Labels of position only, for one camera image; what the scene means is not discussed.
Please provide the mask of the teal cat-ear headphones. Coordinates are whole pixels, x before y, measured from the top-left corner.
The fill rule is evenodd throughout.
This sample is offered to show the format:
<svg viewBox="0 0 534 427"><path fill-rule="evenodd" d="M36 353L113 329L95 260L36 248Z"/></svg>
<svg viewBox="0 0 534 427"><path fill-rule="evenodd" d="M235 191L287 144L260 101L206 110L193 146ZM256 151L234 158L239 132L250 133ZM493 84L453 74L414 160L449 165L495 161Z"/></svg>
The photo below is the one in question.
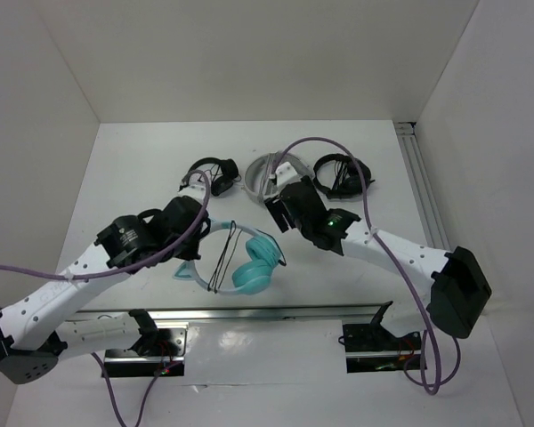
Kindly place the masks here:
<svg viewBox="0 0 534 427"><path fill-rule="evenodd" d="M212 220L210 234L227 230L228 238L221 252L218 263L209 280L204 280L198 273L195 261L185 261L180 264L173 274L173 278L181 281L191 281L209 293L219 295L254 295L266 290L271 284L271 277L278 266L287 266L287 260L275 238L257 228L230 221ZM237 267L231 274L232 287L223 289L227 266L235 253L239 237L242 233L250 236L245 243L245 249L250 260Z"/></svg>

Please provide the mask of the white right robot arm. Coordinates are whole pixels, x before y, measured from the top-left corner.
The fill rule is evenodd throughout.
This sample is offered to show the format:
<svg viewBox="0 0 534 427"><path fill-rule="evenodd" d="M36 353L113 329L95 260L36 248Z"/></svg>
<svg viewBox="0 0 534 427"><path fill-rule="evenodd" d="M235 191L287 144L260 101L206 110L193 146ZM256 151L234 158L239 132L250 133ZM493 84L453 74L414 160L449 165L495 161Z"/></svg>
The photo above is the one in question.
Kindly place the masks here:
<svg viewBox="0 0 534 427"><path fill-rule="evenodd" d="M308 179L287 185L265 205L281 231L297 229L318 249L363 260L410 281L417 301L387 302L370 328L372 342L381 349L428 324L466 339L492 295L468 249L459 246L447 252L372 230L356 213L326 208Z"/></svg>

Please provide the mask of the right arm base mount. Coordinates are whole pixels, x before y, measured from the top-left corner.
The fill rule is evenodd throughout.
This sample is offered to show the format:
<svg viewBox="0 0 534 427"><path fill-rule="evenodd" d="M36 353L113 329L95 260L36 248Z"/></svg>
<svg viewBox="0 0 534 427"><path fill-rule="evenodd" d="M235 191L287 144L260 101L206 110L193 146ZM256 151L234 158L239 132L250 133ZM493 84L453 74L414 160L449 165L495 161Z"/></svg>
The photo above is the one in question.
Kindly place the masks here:
<svg viewBox="0 0 534 427"><path fill-rule="evenodd" d="M422 337L418 332L397 338L381 326L343 324L337 339L344 347L348 374L418 370Z"/></svg>

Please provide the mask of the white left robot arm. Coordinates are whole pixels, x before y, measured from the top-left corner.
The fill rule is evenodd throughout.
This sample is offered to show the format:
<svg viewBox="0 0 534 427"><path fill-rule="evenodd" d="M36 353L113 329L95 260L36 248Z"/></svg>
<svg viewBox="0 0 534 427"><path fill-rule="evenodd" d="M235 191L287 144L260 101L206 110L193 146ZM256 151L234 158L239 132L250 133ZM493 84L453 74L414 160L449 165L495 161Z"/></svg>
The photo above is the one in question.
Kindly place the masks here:
<svg viewBox="0 0 534 427"><path fill-rule="evenodd" d="M210 229L207 201L173 198L164 209L117 217L84 253L18 302L0 308L0 372L12 383L34 382L59 362L102 350L151 353L160 339L144 309L115 317L72 320L111 287L172 258L194 259Z"/></svg>

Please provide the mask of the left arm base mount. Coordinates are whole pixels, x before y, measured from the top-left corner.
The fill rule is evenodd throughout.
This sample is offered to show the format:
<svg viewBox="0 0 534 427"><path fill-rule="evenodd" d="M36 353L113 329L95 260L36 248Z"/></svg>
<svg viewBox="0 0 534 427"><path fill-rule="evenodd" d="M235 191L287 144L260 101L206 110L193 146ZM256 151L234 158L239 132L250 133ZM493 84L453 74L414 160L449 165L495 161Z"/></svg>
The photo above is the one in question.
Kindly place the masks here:
<svg viewBox="0 0 534 427"><path fill-rule="evenodd" d="M160 322L158 338L150 350L106 350L103 365L110 378L151 377L157 371L164 377L181 377L185 371L188 324Z"/></svg>

